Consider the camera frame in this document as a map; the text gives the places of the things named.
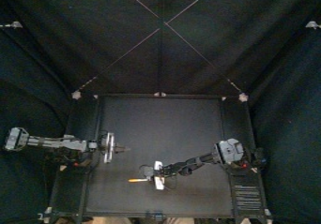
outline white object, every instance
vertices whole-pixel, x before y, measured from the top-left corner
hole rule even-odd
[[[244,93],[240,93],[239,96],[238,96],[238,99],[242,101],[242,102],[246,102],[248,100],[248,96],[244,94]]]
[[[160,161],[155,161],[155,165],[153,165],[153,169],[159,170],[163,167],[163,163]],[[163,190],[164,189],[164,177],[153,177],[153,181],[155,181],[155,188],[157,190]]]
[[[318,25],[315,21],[310,21],[306,24],[306,28],[313,28],[315,30],[317,27],[321,28],[321,25]]]
[[[75,91],[73,93],[71,93],[72,99],[79,99],[81,97],[81,93],[79,91]]]

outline support wire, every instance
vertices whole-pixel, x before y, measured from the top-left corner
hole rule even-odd
[[[144,37],[143,40],[140,40],[133,47],[105,67],[103,68],[103,70],[77,88],[76,92],[80,91],[81,89],[84,89],[87,87],[87,85],[95,80],[97,79],[97,77],[135,50],[135,48],[137,46],[140,46],[140,44],[149,39],[149,37],[159,31],[159,28],[155,29],[148,35],[147,37]]]

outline metal frame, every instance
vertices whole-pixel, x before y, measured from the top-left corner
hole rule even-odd
[[[139,95],[139,94],[107,94],[101,97],[119,97],[119,98],[186,98],[186,99],[214,99],[218,100],[218,104],[219,104],[219,112],[220,112],[220,135],[222,135],[222,139],[226,139],[226,106],[224,106],[224,101],[222,101],[222,98],[218,96],[208,96],[208,95],[167,95],[165,97],[155,97],[153,95]],[[228,99],[232,99],[234,101],[238,101],[238,97],[228,97]],[[250,113],[248,113],[248,105],[247,103],[242,103],[240,104],[244,108],[244,112],[246,112],[246,122],[248,124],[248,127],[251,128],[251,120],[250,120]],[[95,112],[96,112],[96,118],[95,118],[95,137],[97,137],[97,132],[99,132],[99,127],[100,127],[100,115],[101,115],[101,101],[97,101],[96,103],[96,107],[95,107]],[[252,134],[250,133],[250,148],[254,147],[254,138],[252,138]],[[84,181],[83,181],[83,187],[81,187],[81,197],[80,197],[80,202],[79,202],[79,208],[77,208],[77,212],[76,213],[66,213],[66,212],[54,212],[53,210],[53,196],[57,193],[57,181],[58,181],[58,172],[57,172],[57,176],[56,176],[56,182],[54,182],[54,186],[53,186],[53,190],[52,190],[52,194],[50,194],[50,202],[49,202],[49,206],[52,206],[52,219],[49,221],[49,223],[54,223],[56,218],[57,217],[72,217],[75,222],[77,224],[81,223],[81,219],[83,216],[85,217],[95,217],[95,216],[101,216],[101,213],[95,213],[95,212],[87,212],[85,211],[85,202],[87,202],[87,197],[88,197],[88,187],[89,187],[89,179],[91,179],[91,170],[92,167],[89,167],[87,169],[87,171],[84,172]],[[236,210],[236,199],[235,199],[235,195],[232,192],[232,185],[234,185],[234,177],[232,174],[228,175],[230,177],[230,196],[231,196],[231,203],[232,203],[232,210],[230,210],[230,216],[220,216],[219,218],[234,218],[235,219],[235,223],[240,223],[243,220],[243,216],[239,214],[238,210]],[[266,221],[266,216],[264,216],[264,209],[266,209],[266,197],[264,197],[264,190],[263,190],[263,185],[262,185],[262,178],[260,178],[260,174],[258,174],[258,190],[259,190],[259,195],[260,195],[260,201],[262,201],[262,207],[263,209],[259,210],[259,212],[256,213],[256,219],[259,219],[260,221]],[[113,216],[113,217],[151,217],[151,218],[156,218],[159,216],[159,214],[145,214],[145,213],[132,213],[132,214],[113,214],[113,213],[107,213],[104,214],[104,216]]]

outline small object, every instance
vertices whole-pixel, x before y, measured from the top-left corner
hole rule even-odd
[[[65,165],[60,165],[58,171],[61,172],[66,168]]]
[[[79,92],[79,91],[75,91],[72,94],[71,94],[71,96],[72,96],[72,99],[79,99],[80,97],[81,97],[81,93]]]
[[[155,161],[153,169],[159,171],[163,167],[163,163],[160,161]],[[157,190],[164,189],[164,177],[153,176],[153,181],[155,181],[155,188]]]
[[[16,22],[13,22],[12,24],[4,24],[4,25],[1,25],[0,24],[0,28],[22,28],[22,25],[21,25],[21,23],[18,22],[18,21],[16,21]]]
[[[310,21],[307,24],[306,24],[306,28],[313,28],[315,30],[315,28],[321,28],[321,25],[318,25],[315,23],[315,21]]]
[[[161,92],[157,92],[157,93],[153,93],[153,96],[155,97],[165,97],[165,93],[161,93]]]
[[[252,170],[254,173],[256,173],[256,168],[250,168]]]
[[[137,183],[137,182],[148,182],[148,179],[129,179],[129,183]]]
[[[52,207],[48,207],[44,213],[38,213],[38,220],[41,220],[44,223],[49,223],[50,221],[50,211]]]
[[[239,96],[238,96],[238,99],[242,101],[242,102],[246,102],[248,100],[248,96],[244,94],[244,93],[240,93]]]
[[[13,22],[10,27],[13,27],[13,28],[22,28],[22,25],[21,25],[20,22]]]

